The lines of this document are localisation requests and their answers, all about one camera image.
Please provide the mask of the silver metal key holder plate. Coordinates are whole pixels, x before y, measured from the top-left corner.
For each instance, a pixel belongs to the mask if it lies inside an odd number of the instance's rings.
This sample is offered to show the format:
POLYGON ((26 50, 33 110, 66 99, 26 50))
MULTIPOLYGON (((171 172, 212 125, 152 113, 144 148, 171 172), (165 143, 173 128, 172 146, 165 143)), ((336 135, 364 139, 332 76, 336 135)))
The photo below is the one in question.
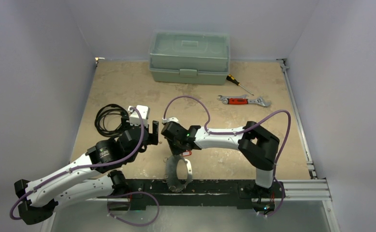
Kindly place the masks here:
POLYGON ((187 185, 193 180, 191 162, 181 155, 169 157, 165 162, 164 179, 171 192, 181 192, 185 190, 187 185), (186 169, 186 174, 183 176, 185 179, 180 178, 182 177, 183 166, 185 166, 186 169))

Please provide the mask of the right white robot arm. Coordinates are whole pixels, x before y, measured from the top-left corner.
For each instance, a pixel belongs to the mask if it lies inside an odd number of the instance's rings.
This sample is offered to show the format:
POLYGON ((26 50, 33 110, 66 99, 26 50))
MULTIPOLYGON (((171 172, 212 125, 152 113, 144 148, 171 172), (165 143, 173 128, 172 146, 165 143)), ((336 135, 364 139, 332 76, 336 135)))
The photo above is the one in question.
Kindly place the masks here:
POLYGON ((231 129, 206 129, 198 125, 186 129, 175 121, 169 121, 164 124, 161 135, 174 155, 208 148, 237 150, 256 169, 255 192, 265 197, 274 189, 274 162, 280 140, 254 121, 231 129))

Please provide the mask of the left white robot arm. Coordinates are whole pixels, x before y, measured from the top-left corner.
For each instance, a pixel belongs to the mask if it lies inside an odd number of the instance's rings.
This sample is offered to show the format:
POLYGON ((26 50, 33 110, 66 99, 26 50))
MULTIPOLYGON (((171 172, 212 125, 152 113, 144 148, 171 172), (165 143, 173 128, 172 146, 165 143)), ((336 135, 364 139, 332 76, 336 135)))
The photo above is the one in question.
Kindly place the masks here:
POLYGON ((90 198, 141 194, 129 185, 119 168, 133 162, 149 145, 158 143, 158 121, 149 125, 144 119, 125 119, 119 134, 97 142, 65 167, 34 181, 16 181, 18 200, 9 216, 33 225, 68 205, 90 198))

